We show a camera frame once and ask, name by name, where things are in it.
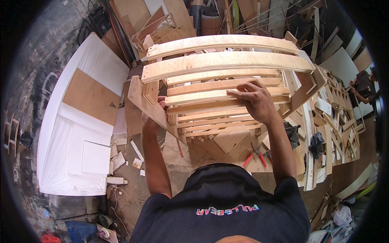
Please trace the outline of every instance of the plywood board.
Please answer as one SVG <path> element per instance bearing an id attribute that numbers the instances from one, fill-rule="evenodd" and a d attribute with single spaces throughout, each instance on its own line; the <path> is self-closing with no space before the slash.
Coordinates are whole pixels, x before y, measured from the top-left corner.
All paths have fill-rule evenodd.
<path id="1" fill-rule="evenodd" d="M 120 96 L 77 69 L 62 102 L 110 125 L 115 125 Z"/>
<path id="2" fill-rule="evenodd" d="M 182 0 L 163 0 L 163 2 L 167 11 L 173 14 L 177 27 L 183 29 L 190 37 L 197 36 L 184 2 Z"/>
<path id="3" fill-rule="evenodd" d="M 299 56 L 256 51 L 227 51 L 183 56 L 146 65 L 143 67 L 142 82 L 149 83 L 205 71 L 241 68 L 312 72 L 308 61 Z"/>
<path id="4" fill-rule="evenodd" d="M 242 141 L 249 134 L 249 130 L 220 133 L 214 136 L 214 141 L 224 151 L 224 153 L 228 153 L 234 146 L 240 143 L 240 141 Z"/>
<path id="5" fill-rule="evenodd" d="M 298 54 L 299 49 L 294 43 L 277 38 L 257 35 L 207 35 L 182 40 L 175 40 L 148 49 L 146 58 L 153 60 L 165 56 L 200 51 L 212 48 L 244 48 L 256 47 L 275 51 Z"/>
<path id="6" fill-rule="evenodd" d="M 278 76 L 278 71 L 274 69 L 261 68 L 241 68 L 241 69 L 227 69 L 218 71 L 207 71 L 193 74 L 180 75 L 167 79 L 168 86 L 174 84 L 182 84 L 186 82 L 193 82 L 198 80 L 210 80 L 215 78 L 228 78 L 238 76 Z"/>
<path id="7" fill-rule="evenodd" d="M 111 148 L 84 141 L 82 151 L 82 172 L 109 174 Z"/>
<path id="8" fill-rule="evenodd" d="M 139 0 L 114 0 L 121 17 L 128 15 L 135 32 L 140 31 L 151 14 L 144 1 Z"/>
<path id="9" fill-rule="evenodd" d="M 254 80 L 260 82 L 265 87 L 282 87 L 284 84 L 280 78 L 228 79 L 171 88 L 167 90 L 167 96 L 191 94 L 200 91 L 204 92 L 218 89 L 234 89 L 238 84 L 243 84 Z"/>

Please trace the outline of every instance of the white board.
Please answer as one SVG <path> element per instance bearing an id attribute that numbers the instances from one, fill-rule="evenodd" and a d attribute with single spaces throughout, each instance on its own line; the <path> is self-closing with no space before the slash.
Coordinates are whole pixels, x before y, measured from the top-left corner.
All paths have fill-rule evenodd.
<path id="1" fill-rule="evenodd" d="M 346 52 L 349 56 L 351 56 L 359 47 L 362 42 L 362 35 L 356 29 L 354 35 L 352 36 L 349 45 L 346 47 Z"/>
<path id="2" fill-rule="evenodd" d="M 84 141 L 82 172 L 109 174 L 110 152 L 110 147 Z"/>

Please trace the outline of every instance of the wooden slat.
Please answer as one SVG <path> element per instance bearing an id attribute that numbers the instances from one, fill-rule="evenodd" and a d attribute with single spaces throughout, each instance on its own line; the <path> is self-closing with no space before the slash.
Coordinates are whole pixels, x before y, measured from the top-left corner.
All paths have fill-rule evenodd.
<path id="1" fill-rule="evenodd" d="M 149 83 L 178 75 L 205 71 L 241 68 L 312 72 L 308 61 L 298 56 L 256 51 L 227 51 L 183 56 L 146 65 L 143 67 L 142 82 Z"/>
<path id="2" fill-rule="evenodd" d="M 265 87 L 282 87 L 284 84 L 280 78 L 228 79 L 171 88 L 167 90 L 167 96 L 190 94 L 200 91 L 212 91 L 218 89 L 234 89 L 238 84 L 243 84 L 253 80 L 257 80 Z"/>
<path id="3" fill-rule="evenodd" d="M 205 101 L 221 101 L 235 99 L 233 96 L 227 95 L 227 90 L 213 90 L 206 92 L 198 92 L 193 94 L 181 94 L 176 96 L 170 96 L 165 98 L 166 105 L 177 105 L 188 102 L 205 102 Z M 272 87 L 268 88 L 268 91 L 272 96 L 287 96 L 289 95 L 289 89 L 285 87 Z"/>
<path id="4" fill-rule="evenodd" d="M 203 126 L 203 125 L 223 123 L 223 122 L 250 121 L 250 120 L 254 120 L 254 118 L 251 115 L 242 115 L 237 117 L 227 117 L 227 118 L 210 119 L 204 121 L 179 123 L 177 124 L 177 127 L 188 128 L 192 126 Z"/>
<path id="5" fill-rule="evenodd" d="M 128 90 L 128 99 L 141 109 L 146 115 L 153 119 L 158 125 L 169 132 L 171 135 L 178 138 L 182 143 L 187 144 L 185 136 L 179 135 L 177 128 L 171 126 L 167 122 L 167 115 L 165 110 L 159 106 L 149 105 L 141 96 L 142 93 L 142 82 L 138 76 L 131 78 L 130 88 Z"/>
<path id="6" fill-rule="evenodd" d="M 200 114 L 200 115 L 188 115 L 184 117 L 178 117 L 178 122 L 187 122 L 187 121 L 198 121 L 203 119 L 211 119 L 211 118 L 218 118 L 218 117 L 228 117 L 233 115 L 244 115 L 248 114 L 246 107 L 242 107 L 241 109 L 231 110 L 231 111 L 223 111 L 223 112 L 210 112 L 207 114 Z"/>
<path id="7" fill-rule="evenodd" d="M 146 58 L 147 60 L 153 60 L 156 58 L 162 58 L 189 51 L 229 47 L 254 47 L 275 51 L 284 51 L 293 54 L 300 53 L 299 49 L 296 47 L 296 45 L 294 45 L 294 43 L 278 38 L 257 35 L 206 35 L 175 40 L 154 46 L 149 48 Z"/>
<path id="8" fill-rule="evenodd" d="M 278 71 L 274 69 L 260 69 L 260 68 L 243 68 L 243 69 L 229 69 L 208 71 L 193 74 L 180 75 L 167 79 L 168 86 L 174 84 L 182 84 L 186 82 L 193 82 L 199 80 L 209 80 L 217 78 L 239 77 L 239 76 L 278 76 Z"/>
<path id="9" fill-rule="evenodd" d="M 211 135 L 211 134 L 219 134 L 219 133 L 226 133 L 231 131 L 241 131 L 241 130 L 249 130 L 249 129 L 256 129 L 261 127 L 261 124 L 252 125 L 252 126 L 236 126 L 232 128 L 225 128 L 220 130 L 211 130 L 211 131 L 205 131 L 205 132 L 195 132 L 195 133 L 187 133 L 187 137 L 192 136 L 203 136 L 203 135 Z"/>
<path id="10" fill-rule="evenodd" d="M 289 103 L 289 96 L 272 96 L 272 100 L 274 104 L 287 104 Z M 168 108 L 167 114 L 184 114 L 193 111 L 201 111 L 201 110 L 212 110 L 215 108 L 221 107 L 242 107 L 244 104 L 240 100 L 223 100 L 223 101 L 212 101 L 201 104 L 187 104 L 178 107 Z"/>
<path id="11" fill-rule="evenodd" d="M 192 111 L 201 111 L 201 110 L 212 110 L 220 107 L 242 107 L 244 104 L 240 100 L 223 100 L 216 102 L 208 102 L 201 104 L 193 104 L 193 105 L 183 105 L 179 107 L 173 107 L 167 109 L 167 114 L 184 114 Z"/>
<path id="12" fill-rule="evenodd" d="M 241 126 L 241 125 L 254 124 L 254 123 L 258 123 L 258 121 L 253 120 L 253 121 L 232 122 L 232 123 L 223 123 L 223 124 L 214 124 L 214 125 L 194 126 L 194 127 L 187 128 L 186 131 L 191 132 L 191 131 L 208 130 L 208 129 L 215 129 L 215 128 L 227 128 L 227 127 Z"/>

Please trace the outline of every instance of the white wood piece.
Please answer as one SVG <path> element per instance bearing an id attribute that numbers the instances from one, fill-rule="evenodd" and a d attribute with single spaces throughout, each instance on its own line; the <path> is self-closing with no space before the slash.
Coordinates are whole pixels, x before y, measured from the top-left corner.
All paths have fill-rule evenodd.
<path id="1" fill-rule="evenodd" d="M 125 180 L 123 177 L 107 177 L 105 181 L 108 184 L 112 184 L 112 185 L 121 185 L 121 184 L 128 183 L 128 181 Z"/>
<path id="2" fill-rule="evenodd" d="M 332 106 L 322 98 L 318 97 L 315 107 L 321 110 L 322 112 L 327 113 L 329 116 L 332 116 Z"/>
<path id="3" fill-rule="evenodd" d="M 340 199 L 345 199 L 351 194 L 353 194 L 354 192 L 356 192 L 356 190 L 360 188 L 363 185 L 363 183 L 369 178 L 372 171 L 373 171 L 373 166 L 370 163 L 366 167 L 366 169 L 361 173 L 361 175 L 351 185 L 346 187 L 346 189 L 338 193 L 335 197 Z"/>
<path id="4" fill-rule="evenodd" d="M 124 164 L 126 162 L 122 152 L 119 152 L 118 154 L 116 154 L 111 159 L 111 161 L 114 162 L 114 171 L 117 170 L 122 164 Z"/>
<path id="5" fill-rule="evenodd" d="M 84 141 L 82 172 L 109 174 L 110 147 Z"/>
<path id="6" fill-rule="evenodd" d="M 136 146 L 134 140 L 131 140 L 131 145 L 132 147 L 134 148 L 135 152 L 137 153 L 138 157 L 140 158 L 141 161 L 145 161 L 145 159 L 143 158 L 142 154 L 140 153 L 138 147 Z"/>
<path id="7" fill-rule="evenodd" d="M 82 153 L 84 148 L 84 141 L 105 145 L 108 147 L 108 151 L 110 154 L 110 140 L 111 137 L 106 134 L 97 132 L 96 130 L 90 129 L 81 124 L 74 123 L 69 145 L 67 166 L 68 174 L 83 175 Z"/>

